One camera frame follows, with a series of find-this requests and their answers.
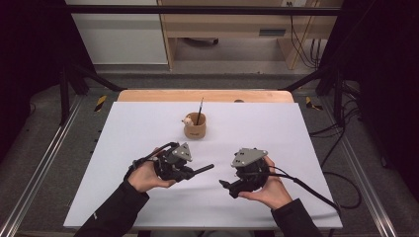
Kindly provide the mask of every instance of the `gray carpet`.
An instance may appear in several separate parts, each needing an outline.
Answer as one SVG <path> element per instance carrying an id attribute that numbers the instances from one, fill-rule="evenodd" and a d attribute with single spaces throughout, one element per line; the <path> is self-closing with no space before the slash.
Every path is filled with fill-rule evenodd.
<path id="1" fill-rule="evenodd" d="M 289 75 L 287 78 L 282 76 L 264 77 L 262 75 L 258 77 L 245 74 L 235 77 L 231 75 L 220 77 L 213 75 L 182 77 L 182 75 L 178 75 L 178 78 L 172 77 L 172 80 L 167 80 L 166 77 L 157 75 L 135 78 L 136 76 L 138 75 L 117 78 L 114 75 L 119 85 L 130 88 L 202 89 L 276 89 L 287 86 L 301 77 L 293 75 Z M 89 82 L 89 84 L 92 88 L 89 94 L 84 97 L 80 112 L 20 225 L 20 231 L 73 231 L 62 227 L 69 209 L 68 205 L 77 192 L 89 163 L 91 152 L 95 148 L 95 139 L 100 136 L 100 130 L 105 124 L 112 102 L 118 97 L 118 93 L 99 87 L 94 82 Z M 108 99 L 100 112 L 94 112 L 96 103 L 102 95 L 107 95 Z M 332 124 L 325 111 L 308 109 L 305 106 L 304 92 L 296 92 L 294 99 L 300 104 L 309 131 L 319 130 Z M 321 105 L 321 100 L 315 97 L 311 97 L 311 99 L 314 105 Z M 58 88 L 49 88 L 34 96 L 32 101 L 37 108 L 28 118 L 21 134 L 0 166 L 0 198 L 2 202 L 0 221 L 4 221 L 12 211 L 58 128 L 60 120 Z M 361 158 L 362 165 L 368 172 L 398 236 L 419 236 L 419 204 L 407 191 L 397 172 L 384 169 L 381 166 L 377 150 L 363 123 L 357 118 L 353 118 L 348 124 L 346 135 Z M 319 161 L 325 157 L 336 138 L 336 136 L 312 138 Z M 332 153 L 324 170 L 339 173 L 354 180 L 339 145 Z M 346 205 L 356 202 L 356 193 L 347 183 L 334 177 L 326 177 L 326 179 L 336 201 Z M 344 228 L 337 230 L 335 236 L 380 236 L 364 201 L 357 209 L 344 209 L 342 221 Z"/>

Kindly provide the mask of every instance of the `white wall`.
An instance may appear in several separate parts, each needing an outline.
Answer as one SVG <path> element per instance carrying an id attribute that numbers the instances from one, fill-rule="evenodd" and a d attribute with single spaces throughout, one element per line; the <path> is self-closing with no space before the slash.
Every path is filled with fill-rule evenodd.
<path id="1" fill-rule="evenodd" d="M 77 5 L 156 5 L 156 0 L 66 0 Z M 158 15 L 73 14 L 94 64 L 167 64 Z"/>

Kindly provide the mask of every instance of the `aluminum rail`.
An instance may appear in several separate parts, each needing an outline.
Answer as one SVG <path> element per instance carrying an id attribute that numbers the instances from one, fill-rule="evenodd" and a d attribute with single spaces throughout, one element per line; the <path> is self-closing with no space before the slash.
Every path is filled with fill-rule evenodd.
<path id="1" fill-rule="evenodd" d="M 82 101 L 83 96 L 76 96 L 76 99 L 71 107 L 71 113 L 67 122 L 58 128 L 51 144 L 43 155 L 40 164 L 38 165 L 37 169 L 31 177 L 31 180 L 28 182 L 28 185 L 26 186 L 24 192 L 15 205 L 15 208 L 12 210 L 8 219 L 1 226 L 0 237 L 15 236 L 20 224 L 22 223 L 22 220 L 24 219 L 29 207 L 31 206 L 32 201 L 34 200 L 38 190 L 41 187 L 42 181 L 46 176 L 46 173 L 48 172 L 49 167 L 52 164 L 55 155 L 62 144 L 62 141 L 64 140 L 70 126 L 74 122 L 74 119 L 76 118 Z"/>
<path id="2" fill-rule="evenodd" d="M 306 7 L 248 7 L 248 6 L 141 6 L 141 5 L 45 5 L 47 10 L 75 14 L 191 14 L 191 15 L 285 15 L 341 16 L 359 14 L 359 10 Z"/>

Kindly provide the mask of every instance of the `white tabletop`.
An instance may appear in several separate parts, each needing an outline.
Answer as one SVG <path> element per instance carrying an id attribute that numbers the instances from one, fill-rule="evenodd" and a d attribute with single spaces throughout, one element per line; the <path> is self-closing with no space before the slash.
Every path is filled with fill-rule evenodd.
<path id="1" fill-rule="evenodd" d="M 137 229 L 266 229 L 277 227 L 270 209 L 257 201 L 234 199 L 218 180 L 237 180 L 230 164 L 240 148 L 267 150 L 277 167 L 332 199 L 295 103 L 204 103 L 207 135 L 191 140 L 181 119 L 200 103 L 115 102 L 64 222 L 80 227 L 122 182 L 132 160 L 168 142 L 188 142 L 194 170 L 215 167 L 170 189 L 153 189 L 133 225 Z M 341 228 L 334 208 L 299 185 L 283 179 L 300 198 L 315 225 Z"/>

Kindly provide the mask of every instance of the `wooden cup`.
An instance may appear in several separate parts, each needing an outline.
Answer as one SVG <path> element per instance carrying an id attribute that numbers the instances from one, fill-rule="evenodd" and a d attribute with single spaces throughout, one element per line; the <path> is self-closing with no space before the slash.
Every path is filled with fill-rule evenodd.
<path id="1" fill-rule="evenodd" d="M 207 118 L 206 115 L 200 115 L 199 123 L 197 123 L 198 113 L 189 113 L 186 117 L 191 117 L 192 122 L 194 125 L 185 125 L 184 132 L 186 137 L 190 139 L 201 139 L 206 136 L 207 131 Z"/>

